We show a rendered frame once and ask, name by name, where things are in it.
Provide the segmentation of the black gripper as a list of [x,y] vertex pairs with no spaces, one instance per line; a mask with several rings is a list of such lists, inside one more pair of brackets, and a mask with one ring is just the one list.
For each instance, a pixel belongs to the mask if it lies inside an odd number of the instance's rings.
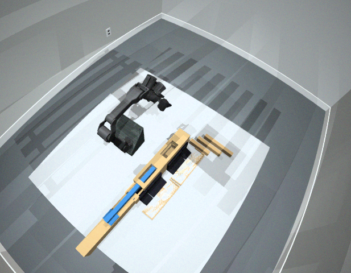
[[[164,95],[161,94],[161,96],[157,95],[154,93],[153,90],[150,89],[150,97],[147,99],[148,102],[152,101],[154,104],[156,104],[156,102],[158,101],[158,105],[157,108],[160,111],[164,111],[165,108],[172,106],[171,104],[169,104],[169,102],[164,98]],[[162,99],[161,99],[162,98]]]

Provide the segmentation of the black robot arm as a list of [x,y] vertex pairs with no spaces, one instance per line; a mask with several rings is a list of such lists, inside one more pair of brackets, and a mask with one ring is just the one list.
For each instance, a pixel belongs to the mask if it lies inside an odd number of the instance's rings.
[[[134,84],[128,91],[125,99],[120,102],[116,108],[108,115],[106,115],[105,120],[102,121],[98,127],[97,134],[107,143],[112,142],[117,148],[119,148],[124,153],[128,149],[132,149],[133,140],[125,137],[125,139],[120,136],[116,137],[116,123],[118,118],[133,104],[138,103],[142,99],[146,100],[150,97],[150,89],[154,91],[155,94],[161,96],[161,93],[166,89],[164,84],[157,82],[157,79],[147,74],[143,83],[140,82]],[[153,87],[154,86],[154,87]],[[139,87],[139,88],[138,88]],[[153,87],[153,88],[152,88]],[[104,126],[105,122],[110,125],[110,130]]]

